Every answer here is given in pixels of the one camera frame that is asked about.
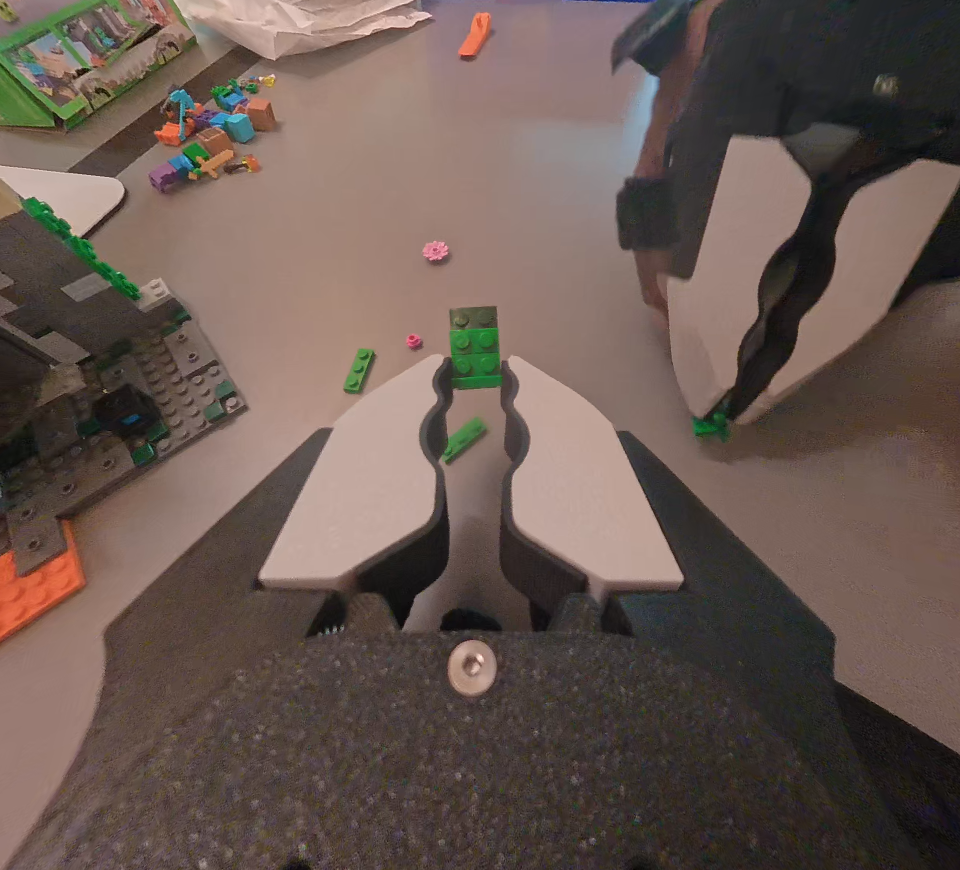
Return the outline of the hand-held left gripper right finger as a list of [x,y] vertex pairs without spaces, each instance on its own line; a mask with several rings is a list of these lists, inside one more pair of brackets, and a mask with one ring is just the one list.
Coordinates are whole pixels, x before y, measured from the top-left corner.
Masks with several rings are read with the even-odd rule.
[[546,629],[570,596],[604,608],[636,593],[674,594],[685,576],[614,424],[521,357],[503,365],[509,467],[499,564]]

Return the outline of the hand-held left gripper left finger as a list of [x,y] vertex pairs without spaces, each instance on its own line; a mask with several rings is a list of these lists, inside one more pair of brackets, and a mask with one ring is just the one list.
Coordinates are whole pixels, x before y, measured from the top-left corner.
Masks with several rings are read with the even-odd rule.
[[257,579],[267,590],[378,595],[398,624],[450,559],[441,457],[450,358],[391,378],[329,429]]

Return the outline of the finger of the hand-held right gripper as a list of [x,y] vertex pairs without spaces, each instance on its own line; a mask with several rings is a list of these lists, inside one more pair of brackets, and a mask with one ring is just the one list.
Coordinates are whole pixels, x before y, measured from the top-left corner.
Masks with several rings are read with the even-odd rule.
[[739,425],[756,421],[882,320],[958,183],[958,166],[918,160],[852,196],[837,226],[831,280],[799,322],[790,358]]
[[697,418],[733,389],[740,345],[760,316],[760,279],[811,190],[780,139],[734,136],[727,146],[693,273],[667,280],[671,361]]

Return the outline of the green toy brick stack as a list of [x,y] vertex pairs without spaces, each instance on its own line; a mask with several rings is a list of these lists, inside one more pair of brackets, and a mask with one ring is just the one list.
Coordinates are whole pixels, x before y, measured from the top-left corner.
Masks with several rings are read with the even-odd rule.
[[454,389],[501,385],[501,358],[496,306],[450,309],[449,348]]

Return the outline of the person's right hand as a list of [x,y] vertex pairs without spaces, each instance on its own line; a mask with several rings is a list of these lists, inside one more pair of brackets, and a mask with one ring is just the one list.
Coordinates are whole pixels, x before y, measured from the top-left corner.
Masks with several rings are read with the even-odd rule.
[[[666,142],[669,131],[678,119],[687,100],[691,82],[700,65],[710,20],[717,6],[724,0],[700,0],[689,13],[684,37],[673,58],[664,66],[654,95],[651,117],[633,170],[633,177],[655,180],[666,172]],[[666,292],[661,277],[670,263],[667,251],[636,251],[635,267],[644,304],[667,317]]]

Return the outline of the grey toy brick building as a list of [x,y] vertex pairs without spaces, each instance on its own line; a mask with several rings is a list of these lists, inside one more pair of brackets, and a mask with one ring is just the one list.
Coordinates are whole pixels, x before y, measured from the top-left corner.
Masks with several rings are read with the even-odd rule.
[[86,586],[71,521],[247,411],[162,279],[2,183],[1,640]]

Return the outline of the orange brick separator tool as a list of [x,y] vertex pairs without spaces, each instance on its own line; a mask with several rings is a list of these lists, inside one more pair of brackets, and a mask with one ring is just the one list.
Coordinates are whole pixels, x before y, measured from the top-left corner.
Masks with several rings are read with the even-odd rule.
[[459,59],[473,61],[479,55],[493,30],[491,16],[488,12],[476,12],[473,15],[469,32],[458,49]]

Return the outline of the pile of colourful toy bricks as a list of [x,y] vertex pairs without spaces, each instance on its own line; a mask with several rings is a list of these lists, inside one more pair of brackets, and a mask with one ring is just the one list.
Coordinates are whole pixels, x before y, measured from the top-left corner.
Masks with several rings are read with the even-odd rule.
[[223,175],[258,173],[262,165],[249,146],[278,126],[269,95],[276,79],[273,73],[232,78],[212,88],[211,105],[183,87],[172,89],[160,106],[162,126],[153,134],[173,155],[149,172],[150,186],[167,193]]

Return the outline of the white rounded board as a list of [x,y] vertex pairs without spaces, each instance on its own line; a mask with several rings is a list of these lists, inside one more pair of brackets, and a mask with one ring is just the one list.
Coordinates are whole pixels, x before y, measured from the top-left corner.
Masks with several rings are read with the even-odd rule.
[[1,166],[1,179],[21,197],[49,204],[74,236],[89,238],[125,204],[127,191],[116,177],[38,168]]

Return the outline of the white paper bag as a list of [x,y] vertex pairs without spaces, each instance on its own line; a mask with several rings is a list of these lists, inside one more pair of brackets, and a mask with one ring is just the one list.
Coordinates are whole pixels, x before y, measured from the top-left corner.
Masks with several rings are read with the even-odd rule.
[[422,1],[174,0],[191,24],[269,61],[427,23],[433,15]]

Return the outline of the toy brick set box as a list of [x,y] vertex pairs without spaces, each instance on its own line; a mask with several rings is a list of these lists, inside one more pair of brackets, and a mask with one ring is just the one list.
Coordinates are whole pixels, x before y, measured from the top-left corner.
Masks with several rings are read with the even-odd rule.
[[1,0],[1,124],[71,129],[195,46],[174,0]]

